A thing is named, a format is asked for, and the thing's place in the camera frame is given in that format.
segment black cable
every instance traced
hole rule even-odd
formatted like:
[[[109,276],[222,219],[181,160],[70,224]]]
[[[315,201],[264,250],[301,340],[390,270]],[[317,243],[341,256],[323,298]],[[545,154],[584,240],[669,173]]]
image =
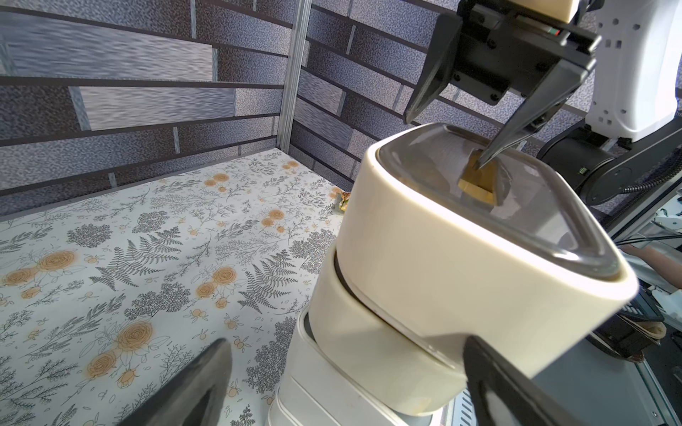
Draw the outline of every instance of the black cable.
[[[615,244],[616,245],[625,245],[625,244],[634,244],[634,243],[644,243],[645,241],[674,240],[677,238],[682,238],[682,234],[680,234],[680,235],[666,235],[664,237],[655,237],[655,238],[634,238],[634,239],[630,239],[630,240],[617,241]]]
[[[621,194],[632,194],[633,192],[647,191],[648,189],[653,189],[653,188],[657,187],[658,185],[662,185],[663,183],[671,180],[673,178],[673,176],[680,173],[681,170],[682,170],[682,149],[677,152],[677,158],[670,165],[670,167],[668,168],[668,171],[665,172],[663,175],[656,177],[654,179],[651,179],[648,182],[636,183],[634,185],[626,186],[621,190]]]
[[[624,215],[626,212],[628,212],[632,207],[636,206],[644,196],[648,194],[647,191],[642,191],[638,192],[637,194],[634,194],[632,198],[625,203],[621,208],[618,209],[616,213],[613,215],[609,215],[607,218],[605,218],[603,221],[600,222],[602,225],[602,228],[609,230],[609,227],[616,223],[618,219],[621,218],[622,215]]]

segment person's arm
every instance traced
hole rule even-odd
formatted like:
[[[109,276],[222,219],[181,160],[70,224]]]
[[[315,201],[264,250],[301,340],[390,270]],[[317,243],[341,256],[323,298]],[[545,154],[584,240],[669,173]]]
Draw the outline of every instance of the person's arm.
[[[675,262],[650,245],[643,249],[638,249],[630,244],[623,245],[620,248],[625,253],[644,260],[658,275],[661,275],[663,279],[673,286],[682,288],[682,264]]]

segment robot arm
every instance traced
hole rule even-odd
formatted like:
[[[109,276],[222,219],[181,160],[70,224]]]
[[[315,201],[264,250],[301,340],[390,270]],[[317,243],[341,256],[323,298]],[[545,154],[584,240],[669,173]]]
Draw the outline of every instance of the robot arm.
[[[682,3],[607,1],[596,15],[603,42],[585,123],[607,138],[636,142],[669,123],[677,111]]]
[[[431,123],[368,147],[271,409],[301,419],[286,424],[433,425],[467,383],[481,425],[511,424],[505,406],[524,425],[578,424],[527,378],[638,282],[556,169],[503,152],[595,65],[599,36],[564,12],[462,0],[439,17],[407,123],[450,82],[492,105],[527,99],[492,142]]]
[[[597,10],[600,35],[566,23],[574,10],[572,22]],[[481,155],[480,168],[540,131],[598,62],[587,124],[548,142],[538,158],[586,204],[601,204],[656,186],[682,168],[681,155],[669,173],[634,184],[682,142],[682,119],[674,117],[681,54],[679,0],[466,0],[457,15],[439,18],[405,121],[448,83],[491,105],[506,90],[517,90],[526,100]],[[616,139],[629,151],[620,157],[602,149]]]

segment table surface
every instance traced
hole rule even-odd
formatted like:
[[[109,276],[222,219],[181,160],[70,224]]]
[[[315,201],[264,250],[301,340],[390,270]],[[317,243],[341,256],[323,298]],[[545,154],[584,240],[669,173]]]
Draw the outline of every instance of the table surface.
[[[213,340],[264,425],[341,216],[279,150],[0,223],[0,425],[114,425]]]

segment clear plastic lid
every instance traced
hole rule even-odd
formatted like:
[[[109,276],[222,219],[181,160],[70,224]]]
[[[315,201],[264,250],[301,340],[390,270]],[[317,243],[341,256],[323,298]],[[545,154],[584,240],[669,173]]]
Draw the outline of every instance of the clear plastic lid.
[[[376,155],[406,186],[504,239],[570,271],[615,279],[615,249],[571,187],[545,163],[514,149],[474,171],[471,164],[488,142],[433,123]]]

